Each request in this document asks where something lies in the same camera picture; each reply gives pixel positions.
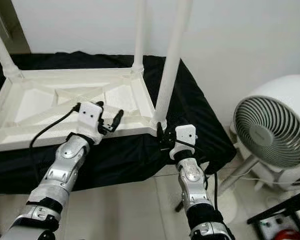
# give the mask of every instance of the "black cloth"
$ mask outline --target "black cloth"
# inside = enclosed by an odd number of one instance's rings
[[[131,55],[89,55],[83,52],[12,55],[21,70],[126,68]],[[156,105],[165,58],[144,56],[144,81]],[[0,65],[0,88],[5,78]],[[168,128],[190,123],[196,126],[196,145],[204,150],[195,156],[210,161],[207,174],[219,170],[236,154],[230,139],[211,109],[191,73],[180,61],[167,114]],[[55,146],[37,147],[34,158],[42,177],[55,159]],[[166,164],[173,164],[169,151],[160,151],[156,137],[149,134],[108,138],[94,146],[82,168],[74,190],[143,181]],[[0,193],[29,193],[35,187],[29,150],[0,152]]]

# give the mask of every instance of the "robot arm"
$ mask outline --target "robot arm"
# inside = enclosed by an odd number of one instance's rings
[[[170,158],[177,162],[182,203],[191,229],[191,240],[234,240],[221,213],[213,207],[205,189],[205,174],[193,158],[195,150],[191,146],[195,145],[196,128],[183,125],[176,127],[175,132],[176,142],[170,151]]]
[[[123,111],[120,110],[112,125],[102,119],[103,102],[81,103],[77,133],[71,133],[59,146],[55,161],[35,188],[22,211],[1,240],[55,240],[61,212],[78,177],[78,171],[91,145],[98,145],[107,132],[118,127]]]

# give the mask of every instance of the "fan grille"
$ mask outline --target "fan grille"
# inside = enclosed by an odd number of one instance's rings
[[[242,143],[258,158],[280,168],[300,164],[300,122],[285,106],[273,99],[251,97],[239,104],[234,116]],[[260,128],[271,141],[260,144],[251,129]]]

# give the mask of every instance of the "electric fan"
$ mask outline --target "electric fan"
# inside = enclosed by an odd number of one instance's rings
[[[300,167],[300,75],[251,92],[235,109],[234,127],[252,155],[221,183],[219,195],[259,161],[283,170]]]

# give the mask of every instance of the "red object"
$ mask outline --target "red object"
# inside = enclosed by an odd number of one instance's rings
[[[281,230],[273,240],[300,240],[300,232],[293,229]]]

